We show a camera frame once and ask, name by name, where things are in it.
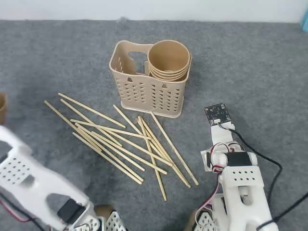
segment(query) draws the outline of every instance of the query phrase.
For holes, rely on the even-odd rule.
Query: black cable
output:
[[[34,220],[28,213],[24,212],[23,210],[21,210],[19,207],[17,207],[13,202],[11,202],[5,195],[3,195],[3,193],[0,192],[0,197],[3,198],[5,200],[6,203],[8,203],[13,209],[15,209],[16,211],[20,212],[22,215],[24,215],[25,217],[29,218],[41,231],[45,231],[40,224],[38,224],[38,222],[36,220]]]
[[[262,225],[259,225],[257,227],[257,230],[260,230],[261,228],[263,228],[264,226],[271,224],[272,222],[277,223],[284,215],[286,215],[287,213],[289,213],[292,209],[296,208],[300,203],[302,203],[305,199],[307,199],[308,197],[308,193],[306,193],[305,195],[303,195],[299,200],[297,200],[293,205],[291,205],[290,207],[288,207],[285,211],[283,211],[282,213],[280,213],[278,216],[274,217],[272,220],[269,220],[265,223],[263,223]]]
[[[269,208],[271,208],[271,206],[270,206],[270,203],[271,203],[271,196],[272,196],[272,193],[273,193],[274,185],[275,185],[275,183],[276,183],[278,177],[280,176],[280,174],[281,174],[281,172],[282,172],[282,165],[281,165],[280,163],[278,163],[277,161],[275,161],[275,160],[273,160],[273,159],[271,159],[271,158],[269,158],[269,157],[267,157],[267,156],[265,156],[265,155],[259,153],[257,150],[255,150],[252,146],[250,146],[250,145],[244,140],[244,138],[243,138],[243,137],[240,135],[240,133],[237,132],[236,130],[233,130],[233,129],[230,129],[230,128],[224,128],[220,123],[218,123],[218,126],[219,126],[220,128],[223,128],[223,129],[225,129],[225,130],[229,130],[230,132],[236,134],[236,135],[241,139],[241,141],[242,141],[250,150],[252,150],[252,151],[253,151],[254,153],[256,153],[258,156],[260,156],[260,157],[262,157],[262,158],[264,158],[264,159],[266,159],[266,160],[268,160],[268,161],[274,163],[275,165],[277,165],[277,166],[279,167],[279,170],[278,170],[277,174],[275,175],[275,177],[274,177],[274,179],[273,179],[273,181],[272,181],[272,183],[270,184],[270,187],[269,187],[270,190],[269,190],[269,194],[268,194],[268,204],[269,204]]]

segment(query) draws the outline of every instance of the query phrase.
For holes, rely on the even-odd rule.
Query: perforated plastic part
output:
[[[261,186],[264,187],[261,172],[258,166],[227,167],[222,172],[225,185],[234,186]]]
[[[114,76],[121,105],[125,109],[154,112],[156,115],[176,118],[181,114],[187,74],[181,81],[169,82],[137,73],[132,51],[147,53],[152,44],[136,44],[129,41],[117,43],[109,67]]]
[[[11,156],[0,164],[0,183],[19,184],[30,175],[30,167],[22,157]]]
[[[126,231],[119,214],[114,211],[106,222],[106,231]]]
[[[203,212],[198,220],[200,225],[196,225],[193,231],[217,231],[211,216],[207,212]]]

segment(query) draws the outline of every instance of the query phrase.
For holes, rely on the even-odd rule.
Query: stacked paper cups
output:
[[[150,76],[163,81],[181,81],[190,65],[191,55],[180,42],[163,40],[148,52]]]

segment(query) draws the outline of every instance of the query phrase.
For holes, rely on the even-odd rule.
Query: basket hole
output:
[[[129,57],[134,60],[137,73],[144,73],[144,62],[147,61],[147,54],[137,51],[128,53]]]

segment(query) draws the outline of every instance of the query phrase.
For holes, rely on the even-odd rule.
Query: circuit board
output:
[[[224,103],[205,107],[204,111],[211,126],[216,125],[217,122],[223,124],[231,121]]]

